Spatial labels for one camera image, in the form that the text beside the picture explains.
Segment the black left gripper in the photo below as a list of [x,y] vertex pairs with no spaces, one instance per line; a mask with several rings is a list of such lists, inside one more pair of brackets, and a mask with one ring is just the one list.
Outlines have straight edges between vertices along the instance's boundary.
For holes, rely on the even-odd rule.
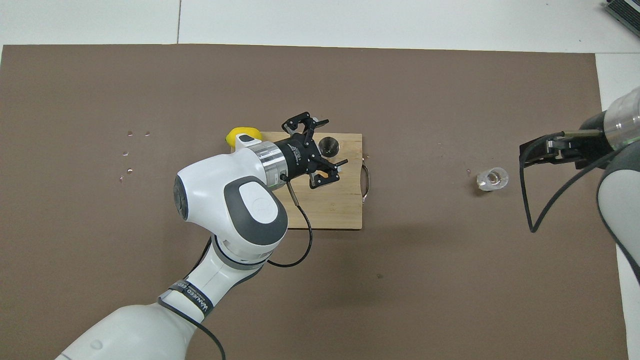
[[308,174],[310,188],[317,189],[341,179],[340,169],[349,160],[344,159],[333,163],[326,159],[319,159],[318,147],[311,144],[315,130],[327,125],[329,121],[328,118],[319,120],[309,112],[301,112],[282,123],[281,129],[289,137],[276,142],[286,163],[286,173],[281,171],[278,174],[279,181],[290,181]]

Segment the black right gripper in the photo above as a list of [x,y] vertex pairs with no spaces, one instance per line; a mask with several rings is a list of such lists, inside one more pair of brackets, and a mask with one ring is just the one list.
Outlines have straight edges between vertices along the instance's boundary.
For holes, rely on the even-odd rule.
[[[579,130],[599,130],[599,136],[579,137],[577,153],[580,159],[574,162],[576,170],[582,170],[593,162],[611,153],[611,145],[604,134],[604,119],[606,111],[588,118]],[[564,132],[556,132],[537,137],[519,146],[519,165],[537,166],[540,164],[562,164],[560,150],[550,145],[565,136]]]

